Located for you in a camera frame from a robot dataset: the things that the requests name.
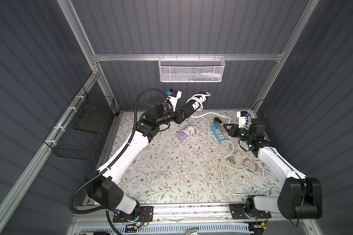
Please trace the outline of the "teal power strip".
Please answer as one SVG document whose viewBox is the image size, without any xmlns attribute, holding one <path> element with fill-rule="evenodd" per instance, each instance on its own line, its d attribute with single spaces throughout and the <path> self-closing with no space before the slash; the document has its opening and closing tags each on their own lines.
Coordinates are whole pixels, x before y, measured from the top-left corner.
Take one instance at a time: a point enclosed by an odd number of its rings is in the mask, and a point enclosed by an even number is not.
<svg viewBox="0 0 353 235">
<path fill-rule="evenodd" d="M 223 141 L 226 140 L 223 132 L 221 131 L 221 129 L 219 128 L 219 126 L 216 123 L 211 124 L 210 129 L 219 144 L 221 144 Z"/>
</svg>

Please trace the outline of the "black power strip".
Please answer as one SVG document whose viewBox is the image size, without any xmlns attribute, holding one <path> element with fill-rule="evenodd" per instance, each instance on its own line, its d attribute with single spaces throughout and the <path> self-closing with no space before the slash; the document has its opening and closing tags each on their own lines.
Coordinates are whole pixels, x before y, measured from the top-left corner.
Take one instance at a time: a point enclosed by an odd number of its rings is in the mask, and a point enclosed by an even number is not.
<svg viewBox="0 0 353 235">
<path fill-rule="evenodd" d="M 198 94 L 193 95 L 189 98 L 186 104 L 183 106 L 185 109 L 185 117 L 188 118 L 193 115 L 196 111 L 201 111 L 203 109 L 203 103 L 207 100 L 207 98 L 211 96 L 208 92 L 200 91 Z"/>
</svg>

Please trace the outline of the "purple power strip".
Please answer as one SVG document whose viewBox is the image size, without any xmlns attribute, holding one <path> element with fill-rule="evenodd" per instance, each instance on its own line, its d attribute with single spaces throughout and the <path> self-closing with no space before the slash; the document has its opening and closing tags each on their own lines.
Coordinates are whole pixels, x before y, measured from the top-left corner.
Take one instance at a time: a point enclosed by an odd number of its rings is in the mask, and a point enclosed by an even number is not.
<svg viewBox="0 0 353 235">
<path fill-rule="evenodd" d="M 180 132 L 178 133 L 177 137 L 180 141 L 185 141 L 189 138 L 189 135 L 186 132 Z"/>
</svg>

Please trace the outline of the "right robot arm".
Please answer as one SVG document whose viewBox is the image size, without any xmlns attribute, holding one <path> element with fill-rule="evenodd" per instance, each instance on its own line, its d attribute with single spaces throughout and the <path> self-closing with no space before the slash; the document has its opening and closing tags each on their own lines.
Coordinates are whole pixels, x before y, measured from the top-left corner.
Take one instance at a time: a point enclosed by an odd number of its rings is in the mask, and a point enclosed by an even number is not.
<svg viewBox="0 0 353 235">
<path fill-rule="evenodd" d="M 322 188 L 316 178 L 309 178 L 292 166 L 277 149 L 265 139 L 265 122 L 254 118 L 249 128 L 224 124 L 231 137 L 244 141 L 257 158 L 263 161 L 282 184 L 279 196 L 249 196 L 245 211 L 250 215 L 260 212 L 281 214 L 288 220 L 319 219 L 322 217 Z"/>
</svg>

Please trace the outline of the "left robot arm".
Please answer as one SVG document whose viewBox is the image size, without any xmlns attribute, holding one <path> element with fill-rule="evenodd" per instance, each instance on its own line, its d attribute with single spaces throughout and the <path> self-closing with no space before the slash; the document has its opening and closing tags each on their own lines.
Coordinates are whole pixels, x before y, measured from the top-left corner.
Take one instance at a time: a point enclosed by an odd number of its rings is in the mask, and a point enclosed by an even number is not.
<svg viewBox="0 0 353 235">
<path fill-rule="evenodd" d="M 177 106 L 177 97 L 167 95 L 152 97 L 146 103 L 146 111 L 134 119 L 134 128 L 126 142 L 87 181 L 87 195 L 109 211 L 120 211 L 134 217 L 140 204 L 119 188 L 121 178 L 134 158 L 161 131 L 160 126 L 182 123 L 202 106 L 194 97 L 184 106 Z"/>
</svg>

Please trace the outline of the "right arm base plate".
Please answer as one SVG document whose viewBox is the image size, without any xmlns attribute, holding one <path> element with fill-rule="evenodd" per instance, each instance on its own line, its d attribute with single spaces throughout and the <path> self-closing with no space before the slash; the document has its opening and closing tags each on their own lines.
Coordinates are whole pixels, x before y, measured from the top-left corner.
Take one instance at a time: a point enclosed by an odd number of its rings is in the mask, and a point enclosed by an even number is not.
<svg viewBox="0 0 353 235">
<path fill-rule="evenodd" d="M 239 220 L 239 219 L 270 219 L 271 213 L 265 211 L 259 211 L 255 208 L 247 206 L 244 203 L 240 204 L 229 204 L 228 206 L 232 219 Z"/>
</svg>

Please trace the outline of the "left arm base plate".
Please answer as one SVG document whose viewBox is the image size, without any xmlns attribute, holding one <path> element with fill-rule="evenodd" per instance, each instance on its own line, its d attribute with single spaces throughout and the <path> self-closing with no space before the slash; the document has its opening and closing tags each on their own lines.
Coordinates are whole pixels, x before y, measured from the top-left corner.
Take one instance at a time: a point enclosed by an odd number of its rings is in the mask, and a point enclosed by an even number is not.
<svg viewBox="0 0 353 235">
<path fill-rule="evenodd" d="M 122 211 L 115 212 L 113 222 L 114 223 L 125 223 L 125 222 L 152 222 L 154 215 L 153 206 L 139 206 L 134 209 L 130 214 Z"/>
</svg>

